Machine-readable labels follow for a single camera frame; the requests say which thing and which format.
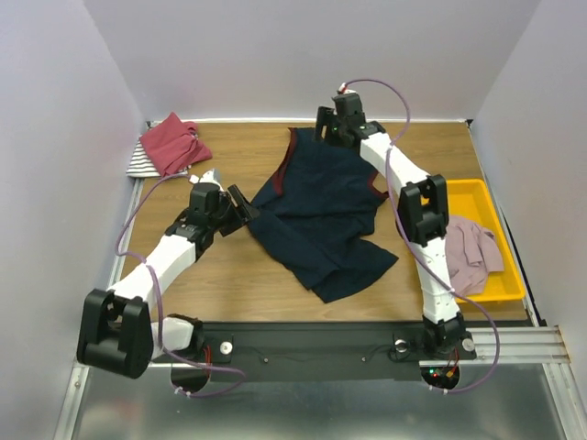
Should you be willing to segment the navy tank top maroon trim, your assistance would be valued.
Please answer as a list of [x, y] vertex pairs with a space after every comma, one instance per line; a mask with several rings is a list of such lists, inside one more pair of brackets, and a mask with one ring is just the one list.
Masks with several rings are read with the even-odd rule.
[[249, 231], [267, 254], [323, 303], [379, 280], [398, 260], [369, 241], [387, 199], [378, 172], [352, 150], [292, 127], [282, 162], [253, 197], [260, 212]]

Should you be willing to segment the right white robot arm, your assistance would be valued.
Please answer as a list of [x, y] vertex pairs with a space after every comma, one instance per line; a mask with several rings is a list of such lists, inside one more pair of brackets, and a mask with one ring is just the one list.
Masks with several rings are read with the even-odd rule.
[[415, 258], [423, 294], [422, 347], [442, 358], [467, 337], [446, 257], [447, 181], [419, 168], [379, 122], [369, 122], [357, 93], [342, 89], [333, 102], [318, 108], [315, 138], [357, 152], [385, 178], [388, 194], [398, 197], [396, 226]]

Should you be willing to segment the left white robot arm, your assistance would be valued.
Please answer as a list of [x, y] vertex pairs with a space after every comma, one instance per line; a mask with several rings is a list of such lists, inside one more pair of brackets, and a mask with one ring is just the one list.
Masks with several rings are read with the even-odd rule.
[[85, 298], [77, 358], [85, 365], [136, 379], [162, 355], [208, 364], [203, 324], [180, 314], [165, 316], [162, 295], [211, 247], [258, 217], [259, 210], [235, 185], [193, 185], [189, 203], [151, 253], [123, 279]]

